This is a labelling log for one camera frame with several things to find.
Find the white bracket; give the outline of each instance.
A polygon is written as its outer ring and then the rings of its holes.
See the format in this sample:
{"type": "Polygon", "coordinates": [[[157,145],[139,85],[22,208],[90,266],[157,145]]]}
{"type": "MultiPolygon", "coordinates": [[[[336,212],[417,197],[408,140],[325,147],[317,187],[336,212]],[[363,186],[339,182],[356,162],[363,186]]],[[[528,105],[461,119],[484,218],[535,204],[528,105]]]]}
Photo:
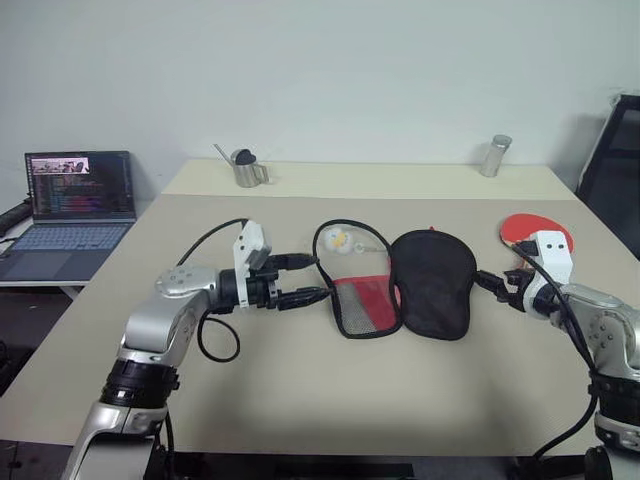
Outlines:
{"type": "Polygon", "coordinates": [[[271,253],[271,243],[267,240],[262,226],[252,220],[240,232],[233,244],[233,264],[236,271],[236,287],[241,308],[249,306],[247,278],[250,270],[258,270],[271,253]]]}
{"type": "MultiPolygon", "coordinates": [[[[557,283],[567,284],[573,270],[573,261],[569,252],[569,242],[564,233],[557,230],[540,230],[531,235],[536,242],[538,256],[533,259],[543,267],[557,283]]],[[[525,311],[536,318],[546,319],[533,308],[533,300],[542,287],[548,282],[537,271],[533,280],[524,292],[523,305],[525,311]]]]}

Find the laptop keyboard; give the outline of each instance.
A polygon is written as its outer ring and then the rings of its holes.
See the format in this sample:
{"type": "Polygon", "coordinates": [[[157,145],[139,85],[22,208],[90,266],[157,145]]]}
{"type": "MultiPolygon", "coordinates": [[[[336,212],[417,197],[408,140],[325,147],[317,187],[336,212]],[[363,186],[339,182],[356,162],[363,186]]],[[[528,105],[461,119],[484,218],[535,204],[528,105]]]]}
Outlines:
{"type": "Polygon", "coordinates": [[[14,244],[13,250],[111,250],[127,226],[33,227],[14,244]]]}

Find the black chair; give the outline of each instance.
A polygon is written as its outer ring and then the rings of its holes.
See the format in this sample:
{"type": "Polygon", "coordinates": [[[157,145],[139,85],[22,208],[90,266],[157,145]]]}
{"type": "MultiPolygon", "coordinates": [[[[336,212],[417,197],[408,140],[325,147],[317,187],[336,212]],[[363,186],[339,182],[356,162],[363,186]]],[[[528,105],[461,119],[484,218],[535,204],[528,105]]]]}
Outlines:
{"type": "Polygon", "coordinates": [[[640,259],[640,96],[620,96],[576,195],[640,259]]]}

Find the mug handle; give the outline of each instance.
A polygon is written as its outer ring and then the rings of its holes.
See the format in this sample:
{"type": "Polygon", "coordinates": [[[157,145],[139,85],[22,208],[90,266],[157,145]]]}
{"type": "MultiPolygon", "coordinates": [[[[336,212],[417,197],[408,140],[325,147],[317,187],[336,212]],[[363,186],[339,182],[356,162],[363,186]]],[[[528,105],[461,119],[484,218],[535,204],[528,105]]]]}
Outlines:
{"type": "Polygon", "coordinates": [[[269,171],[264,165],[253,164],[254,172],[260,183],[269,183],[269,171]]]}

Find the mesh bag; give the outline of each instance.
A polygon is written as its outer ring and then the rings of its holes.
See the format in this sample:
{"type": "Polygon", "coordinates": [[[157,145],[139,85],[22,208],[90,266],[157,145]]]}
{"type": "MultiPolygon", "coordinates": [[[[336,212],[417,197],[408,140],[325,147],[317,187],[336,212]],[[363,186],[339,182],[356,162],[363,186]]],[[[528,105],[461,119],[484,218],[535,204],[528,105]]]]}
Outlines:
{"type": "Polygon", "coordinates": [[[313,255],[347,338],[382,337],[402,325],[389,275],[390,248],[376,230],[355,220],[331,220],[316,230],[313,255]]]}

